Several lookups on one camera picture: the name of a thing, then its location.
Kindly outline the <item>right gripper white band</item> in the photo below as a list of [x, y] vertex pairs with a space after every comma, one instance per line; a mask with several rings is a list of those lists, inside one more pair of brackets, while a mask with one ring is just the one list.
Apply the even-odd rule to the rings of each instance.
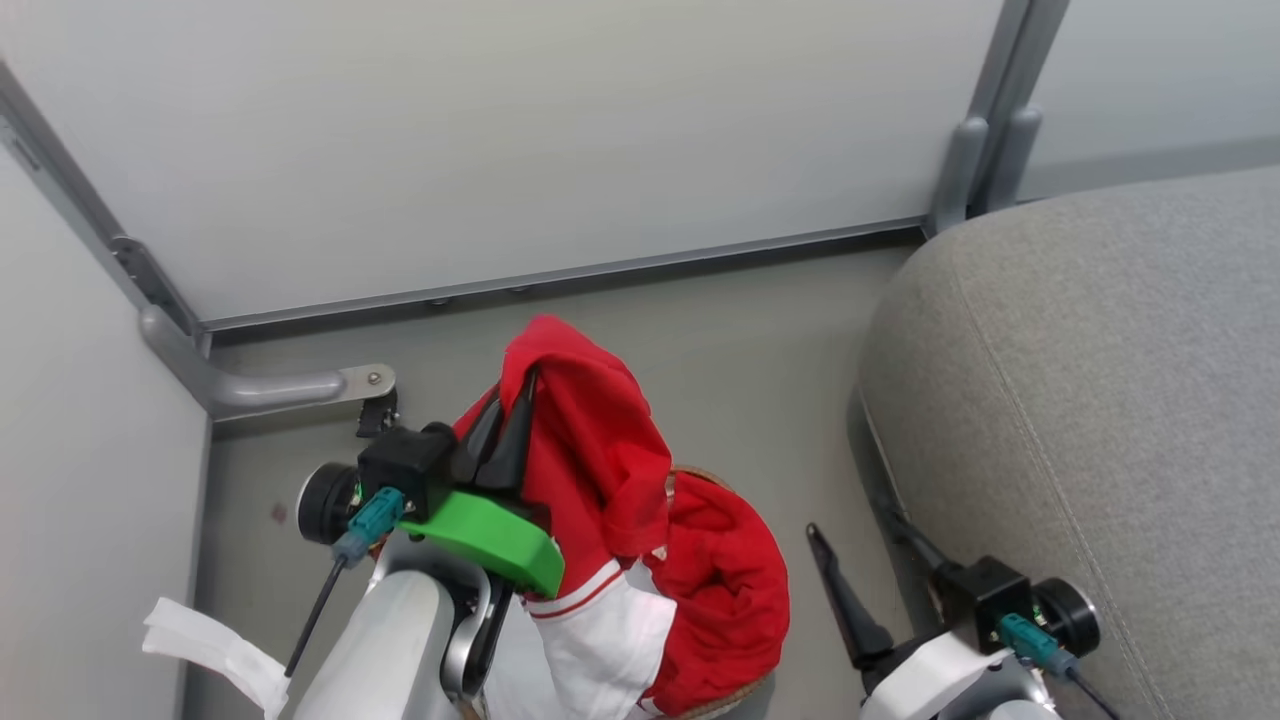
[[863, 719], [1059, 719], [1055, 678], [1084, 689], [1101, 643], [1094, 603], [1060, 578], [1032, 582], [993, 557], [961, 568], [897, 509], [891, 541], [931, 578], [945, 629], [896, 644], [858, 598], [815, 523], [806, 541], [840, 637], [864, 680]]

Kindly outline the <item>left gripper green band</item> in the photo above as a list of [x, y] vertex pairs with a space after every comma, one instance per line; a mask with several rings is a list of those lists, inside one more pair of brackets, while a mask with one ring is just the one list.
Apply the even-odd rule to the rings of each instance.
[[561, 588], [564, 559], [550, 537], [548, 510], [524, 498], [538, 379], [539, 370], [527, 370], [509, 413], [502, 407], [499, 386], [493, 386], [460, 438], [442, 423], [420, 430], [397, 427], [355, 462], [316, 468], [300, 489], [300, 534], [334, 547], [356, 529], [356, 518], [376, 495], [392, 489], [390, 520], [358, 530], [365, 547], [403, 530], [517, 591], [552, 597]]

